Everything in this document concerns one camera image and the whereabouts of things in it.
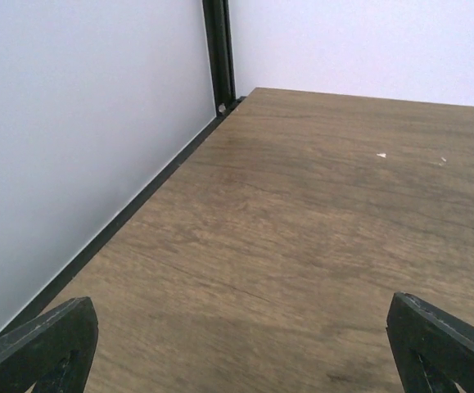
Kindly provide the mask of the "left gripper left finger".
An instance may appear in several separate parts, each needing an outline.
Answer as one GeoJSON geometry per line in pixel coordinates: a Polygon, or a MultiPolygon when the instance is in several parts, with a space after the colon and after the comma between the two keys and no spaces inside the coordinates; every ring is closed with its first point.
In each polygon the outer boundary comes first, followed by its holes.
{"type": "Polygon", "coordinates": [[[31,319],[0,337],[0,392],[83,392],[97,339],[88,297],[31,319]]]}

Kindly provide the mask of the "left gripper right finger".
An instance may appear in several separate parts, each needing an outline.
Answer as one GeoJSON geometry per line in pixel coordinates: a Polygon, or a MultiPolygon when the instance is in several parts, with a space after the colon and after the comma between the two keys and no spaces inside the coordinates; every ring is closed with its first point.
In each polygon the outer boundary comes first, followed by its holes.
{"type": "Polygon", "coordinates": [[[474,392],[474,327],[396,292],[386,332],[406,392],[474,392]]]}

